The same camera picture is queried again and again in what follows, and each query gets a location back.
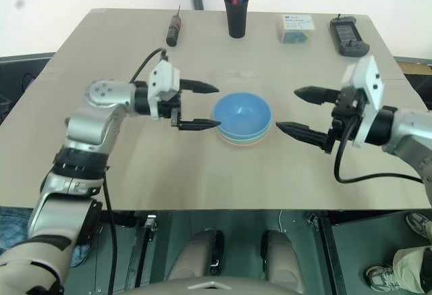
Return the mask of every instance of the black cable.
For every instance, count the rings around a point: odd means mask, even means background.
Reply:
[[[34,74],[31,74],[30,72],[26,72],[22,77],[21,77],[21,91],[22,92],[25,92],[26,91],[26,89],[27,89],[27,87],[28,87],[28,85],[31,83],[31,81],[29,81],[28,83],[27,83],[27,85],[24,87],[24,78],[26,77],[26,76],[30,76],[30,77],[32,77],[32,81],[34,80],[34,79],[36,79],[36,76],[34,75]]]
[[[109,274],[108,295],[112,295],[114,289],[115,269],[117,267],[117,234],[115,233],[114,215],[109,201],[107,174],[103,173],[103,193],[105,195],[105,202],[107,203],[107,212],[109,219],[109,227],[111,229],[111,241],[113,246],[113,258],[111,260],[111,273]]]
[[[358,117],[353,117],[350,123],[348,124],[348,126],[345,128],[344,132],[342,133],[342,137],[340,138],[340,144],[339,144],[339,148],[337,149],[335,166],[333,171],[336,180],[342,184],[350,184],[352,182],[361,182],[363,180],[372,179],[372,178],[394,177],[394,178],[413,180],[415,182],[420,182],[422,184],[423,181],[421,179],[412,176],[402,175],[400,173],[374,173],[372,175],[366,175],[366,176],[350,178],[350,179],[343,179],[340,177],[339,170],[340,170],[342,155],[344,154],[346,143],[348,142],[348,139],[351,136],[353,129],[355,129],[355,127],[357,126],[357,122],[359,120],[360,119]]]
[[[140,67],[138,68],[138,70],[136,70],[135,74],[132,76],[132,79],[129,81],[129,83],[133,83],[135,81],[135,79],[137,79],[138,75],[141,73],[141,70],[146,66],[146,64],[151,60],[152,57],[154,57],[156,54],[158,54],[159,52],[162,52],[162,56],[166,57],[165,54],[167,52],[167,50],[159,47],[158,49],[155,49],[152,53],[150,53],[148,55],[148,57],[146,57],[146,59],[141,63]]]

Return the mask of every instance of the remote control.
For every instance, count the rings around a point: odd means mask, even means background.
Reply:
[[[336,48],[345,57],[364,57],[369,52],[369,44],[362,41],[356,27],[356,18],[340,17],[330,21],[330,31],[335,39]]]

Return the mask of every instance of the person's leg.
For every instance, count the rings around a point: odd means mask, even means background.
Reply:
[[[32,209],[0,207],[0,254],[27,240],[27,225],[31,215]],[[89,244],[76,246],[70,267],[83,263],[89,252]]]
[[[420,213],[409,213],[405,220],[411,230],[432,243],[432,221]]]
[[[393,267],[375,265],[365,272],[369,286],[377,292],[391,292],[404,288],[422,294],[420,270],[423,252],[427,247],[398,250],[393,257]]]
[[[432,295],[432,249],[426,248],[420,269],[421,288],[428,295]]]
[[[422,289],[420,274],[425,249],[429,248],[429,246],[422,246],[396,252],[393,258],[393,270],[400,287],[413,293],[425,292]]]

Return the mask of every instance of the black cup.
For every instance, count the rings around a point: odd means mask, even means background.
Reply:
[[[249,0],[243,0],[243,3],[237,5],[233,5],[232,0],[223,1],[225,1],[227,10],[229,35],[234,38],[243,37],[246,32],[246,14]]]

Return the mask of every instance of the khaki pants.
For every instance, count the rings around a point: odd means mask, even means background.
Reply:
[[[428,240],[432,240],[432,222],[426,225]],[[399,285],[413,293],[424,294],[420,284],[420,270],[423,252],[430,246],[401,249],[393,257],[393,271]]]

